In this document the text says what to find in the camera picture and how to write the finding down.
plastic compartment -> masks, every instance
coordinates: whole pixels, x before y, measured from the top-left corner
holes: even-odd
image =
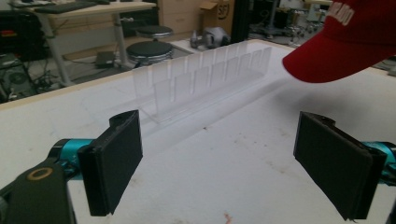
[[[160,123],[197,111],[263,79],[271,49],[248,42],[133,70],[139,109]]]

black stool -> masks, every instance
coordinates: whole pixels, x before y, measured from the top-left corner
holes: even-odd
[[[145,26],[136,30],[136,35],[152,38],[153,41],[143,41],[132,44],[126,49],[128,58],[136,62],[134,68],[140,65],[150,65],[172,59],[173,48],[169,43],[158,41],[158,38],[173,34],[173,30],[166,26]]]

box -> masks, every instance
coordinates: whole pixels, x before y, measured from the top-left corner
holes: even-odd
[[[204,12],[203,30],[206,27],[221,27],[231,35],[233,28],[234,0],[209,0],[200,5]]]

chair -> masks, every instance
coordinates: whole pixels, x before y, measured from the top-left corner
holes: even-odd
[[[137,36],[151,38],[152,40],[132,44],[126,49],[128,58],[136,62],[134,68],[172,59],[172,45],[158,41],[158,38],[167,37],[172,34],[173,30],[166,26],[151,25],[138,28],[136,30]]]

red baseball cap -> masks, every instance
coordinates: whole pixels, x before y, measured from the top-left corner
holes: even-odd
[[[322,31],[283,59],[311,83],[353,75],[396,54],[396,0],[334,0]]]

